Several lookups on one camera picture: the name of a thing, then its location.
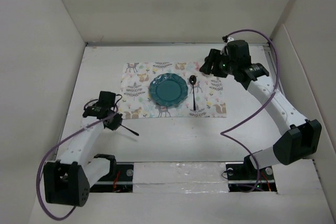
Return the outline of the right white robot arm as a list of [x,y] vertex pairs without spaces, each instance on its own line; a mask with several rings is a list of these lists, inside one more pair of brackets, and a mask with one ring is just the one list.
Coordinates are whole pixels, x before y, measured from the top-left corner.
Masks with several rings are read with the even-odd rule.
[[267,69],[260,63],[252,63],[248,46],[211,49],[200,72],[223,78],[233,76],[260,102],[260,109],[267,111],[281,134],[271,147],[244,158],[243,173],[247,178],[256,178],[262,168],[289,165],[317,151],[322,131],[320,122],[309,120],[295,109],[278,91]]

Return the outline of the floral animal print cloth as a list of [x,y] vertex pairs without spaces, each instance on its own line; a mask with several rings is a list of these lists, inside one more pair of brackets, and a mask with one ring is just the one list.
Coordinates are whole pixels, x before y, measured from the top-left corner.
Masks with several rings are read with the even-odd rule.
[[197,61],[125,63],[119,112],[124,119],[224,118],[224,85],[200,67]]

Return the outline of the black spoon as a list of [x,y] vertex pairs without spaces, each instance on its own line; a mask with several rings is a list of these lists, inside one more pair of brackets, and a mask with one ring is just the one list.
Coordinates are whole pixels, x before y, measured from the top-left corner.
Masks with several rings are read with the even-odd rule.
[[195,85],[197,83],[197,78],[195,75],[191,75],[189,77],[189,83],[192,86],[192,91],[193,91],[193,110],[196,111],[196,100],[195,100]]

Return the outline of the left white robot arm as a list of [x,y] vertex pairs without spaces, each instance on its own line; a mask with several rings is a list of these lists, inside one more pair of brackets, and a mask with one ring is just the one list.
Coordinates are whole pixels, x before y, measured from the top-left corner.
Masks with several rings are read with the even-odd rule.
[[43,168],[47,203],[82,207],[91,187],[101,178],[112,180],[117,175],[115,156],[96,154],[91,149],[105,129],[115,131],[122,122],[116,106],[86,107],[82,115],[82,132],[70,138],[66,150],[56,161]]

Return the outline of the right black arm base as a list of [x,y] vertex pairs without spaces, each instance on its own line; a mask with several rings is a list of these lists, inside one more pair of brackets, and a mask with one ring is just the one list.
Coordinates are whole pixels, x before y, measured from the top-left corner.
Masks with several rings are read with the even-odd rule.
[[254,169],[251,161],[226,162],[221,176],[228,182],[230,193],[247,193],[250,190],[256,192],[277,192],[273,168],[268,166],[259,170]]

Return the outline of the black metal fork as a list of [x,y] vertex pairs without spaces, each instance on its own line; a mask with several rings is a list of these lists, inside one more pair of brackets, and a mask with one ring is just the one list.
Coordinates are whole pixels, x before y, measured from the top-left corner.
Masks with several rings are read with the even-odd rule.
[[135,136],[140,136],[138,132],[136,132],[136,131],[134,131],[134,130],[128,128],[128,127],[126,127],[126,126],[124,126],[124,125],[122,125],[122,124],[120,124],[120,126],[123,127],[124,129],[128,130],[129,132],[131,132],[131,133],[134,134]]

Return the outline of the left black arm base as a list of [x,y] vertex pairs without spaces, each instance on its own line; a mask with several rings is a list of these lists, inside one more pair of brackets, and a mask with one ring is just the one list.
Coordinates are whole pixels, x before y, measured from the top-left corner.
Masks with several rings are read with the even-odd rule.
[[133,163],[118,163],[115,156],[97,154],[82,168],[78,178],[79,188],[91,193],[133,192]]

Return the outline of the teal scalloped plate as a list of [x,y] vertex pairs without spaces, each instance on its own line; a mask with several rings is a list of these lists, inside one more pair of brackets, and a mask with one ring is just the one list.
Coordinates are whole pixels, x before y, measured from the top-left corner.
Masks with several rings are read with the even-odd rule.
[[175,73],[155,77],[149,86],[151,100],[160,106],[172,107],[182,103],[188,96],[186,81]]

